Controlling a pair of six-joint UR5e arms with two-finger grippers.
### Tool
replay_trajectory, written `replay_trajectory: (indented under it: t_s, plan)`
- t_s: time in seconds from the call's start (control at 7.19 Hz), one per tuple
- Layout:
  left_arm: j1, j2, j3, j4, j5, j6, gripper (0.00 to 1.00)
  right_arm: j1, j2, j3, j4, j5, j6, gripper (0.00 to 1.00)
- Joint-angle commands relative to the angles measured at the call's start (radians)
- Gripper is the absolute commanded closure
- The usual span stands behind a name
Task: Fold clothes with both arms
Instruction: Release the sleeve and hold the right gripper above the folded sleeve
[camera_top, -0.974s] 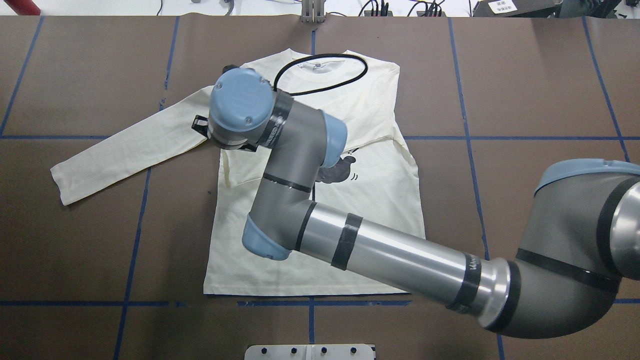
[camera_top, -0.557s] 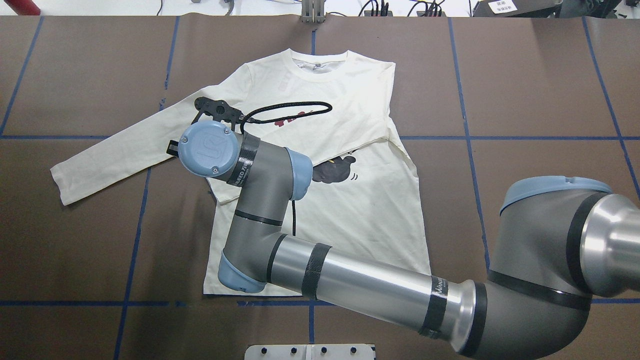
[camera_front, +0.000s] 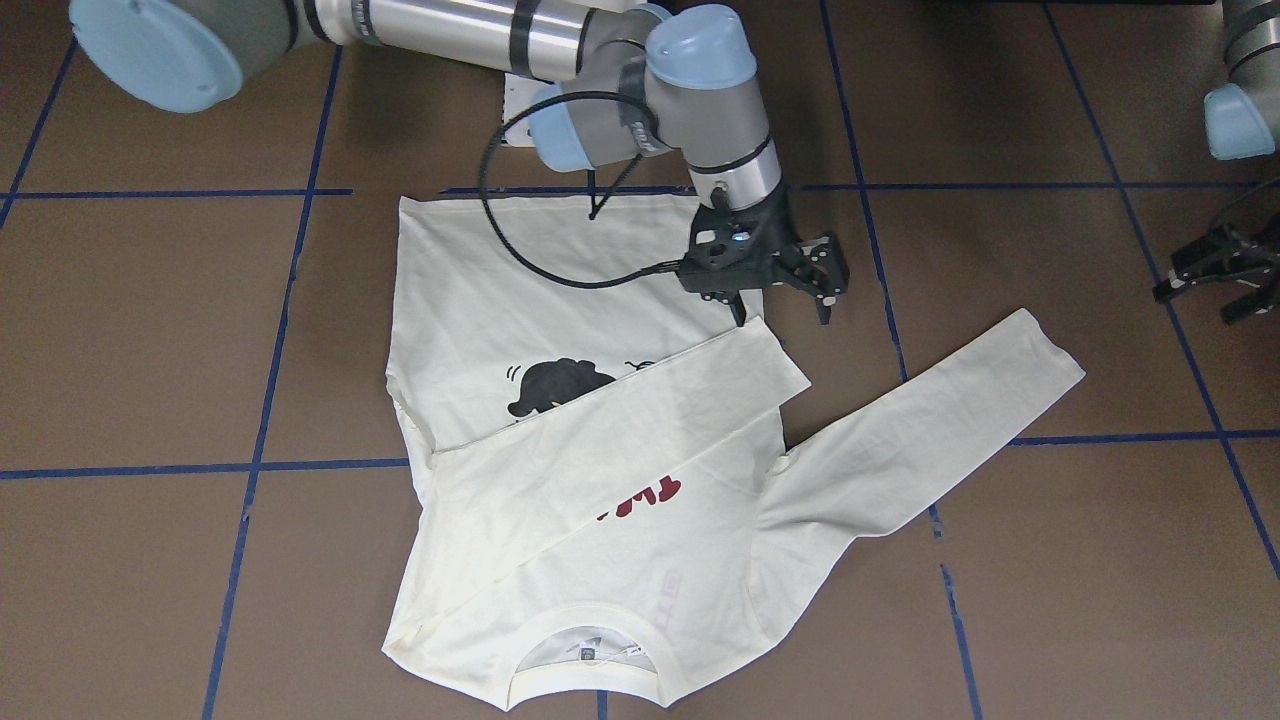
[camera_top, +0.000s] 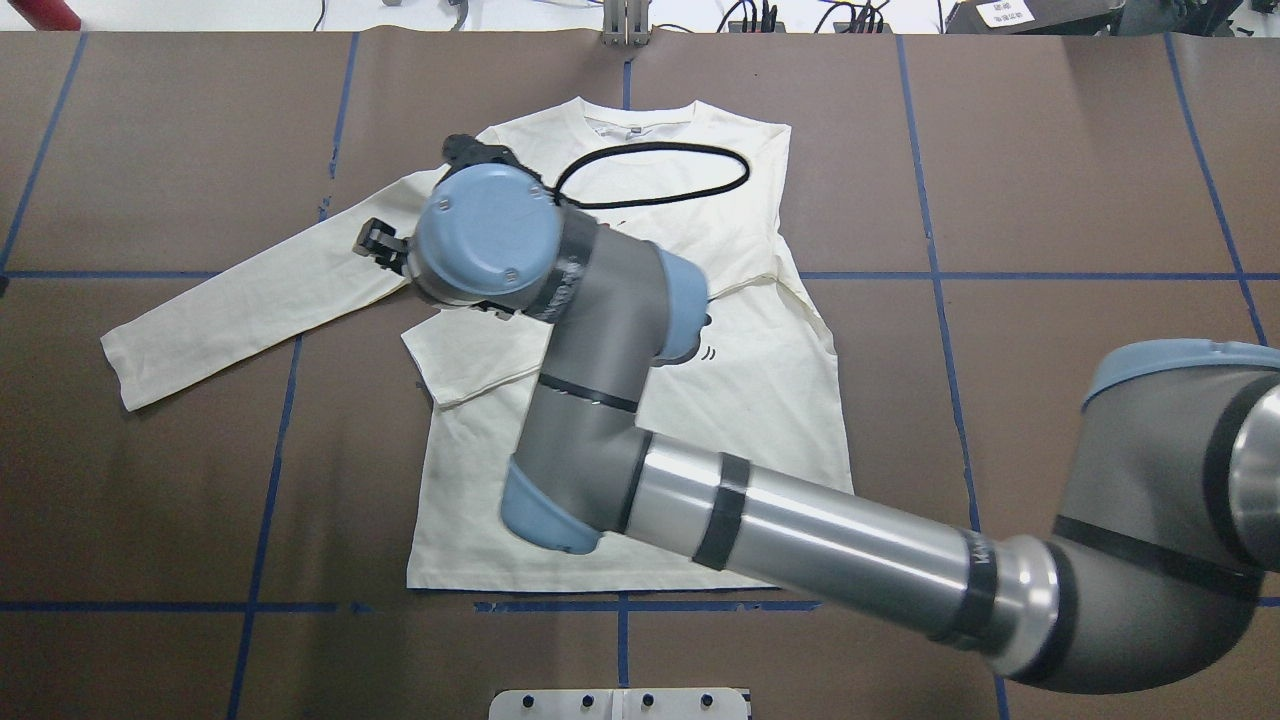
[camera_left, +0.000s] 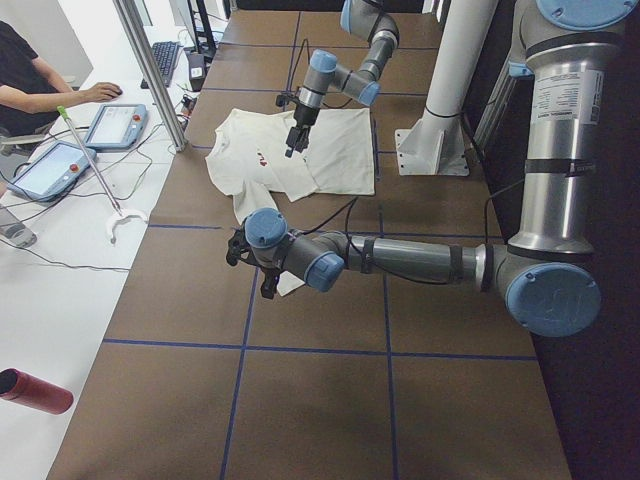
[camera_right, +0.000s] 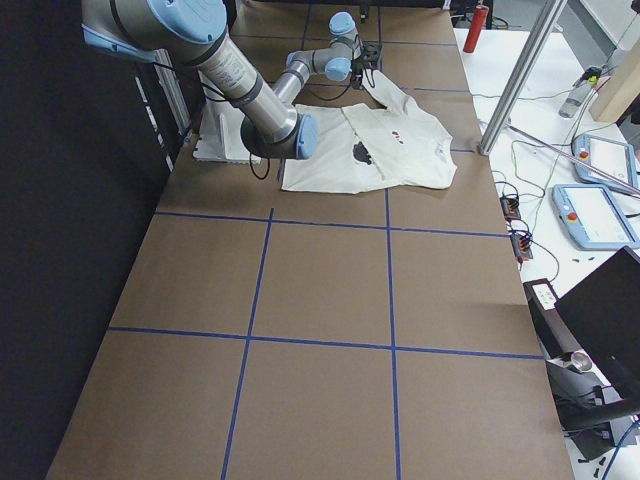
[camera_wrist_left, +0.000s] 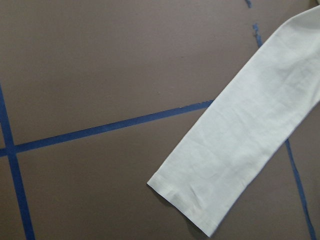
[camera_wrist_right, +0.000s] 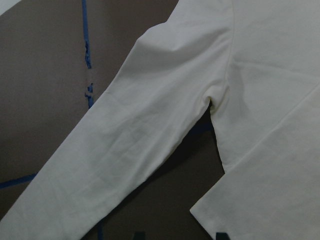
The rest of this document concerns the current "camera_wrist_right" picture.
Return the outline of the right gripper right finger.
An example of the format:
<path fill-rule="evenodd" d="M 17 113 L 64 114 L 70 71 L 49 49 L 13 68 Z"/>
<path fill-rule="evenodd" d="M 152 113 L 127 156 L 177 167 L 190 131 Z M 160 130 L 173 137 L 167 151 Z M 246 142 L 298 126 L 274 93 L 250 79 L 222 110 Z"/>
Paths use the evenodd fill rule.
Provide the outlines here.
<path fill-rule="evenodd" d="M 215 235 L 216 240 L 228 240 L 228 234 L 226 232 L 217 232 Z"/>

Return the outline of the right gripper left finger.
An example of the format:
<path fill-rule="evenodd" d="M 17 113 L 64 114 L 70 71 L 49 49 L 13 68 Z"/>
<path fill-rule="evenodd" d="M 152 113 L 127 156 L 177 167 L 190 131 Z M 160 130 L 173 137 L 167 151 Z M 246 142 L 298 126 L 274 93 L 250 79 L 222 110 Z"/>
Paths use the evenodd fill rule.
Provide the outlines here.
<path fill-rule="evenodd" d="M 133 235 L 133 240 L 145 240 L 144 232 L 135 232 Z"/>

